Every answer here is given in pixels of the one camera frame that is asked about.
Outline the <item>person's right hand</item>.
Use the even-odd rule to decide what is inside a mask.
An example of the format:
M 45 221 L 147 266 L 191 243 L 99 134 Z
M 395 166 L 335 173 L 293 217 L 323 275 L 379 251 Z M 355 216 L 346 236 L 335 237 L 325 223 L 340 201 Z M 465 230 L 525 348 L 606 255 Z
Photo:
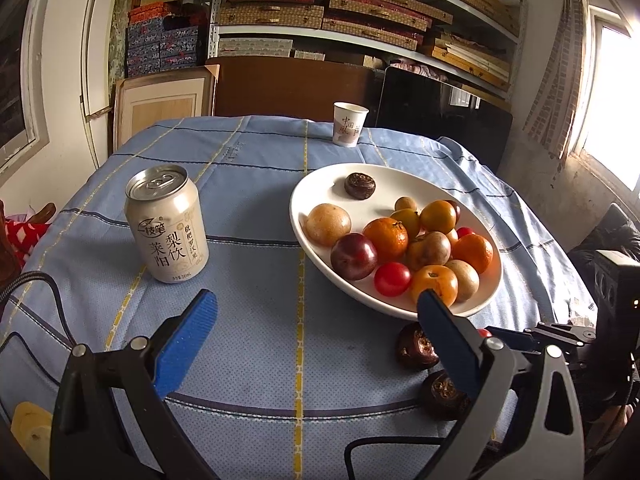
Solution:
M 603 452 L 620 436 L 632 414 L 634 407 L 631 404 L 607 408 L 587 431 L 586 454 Z

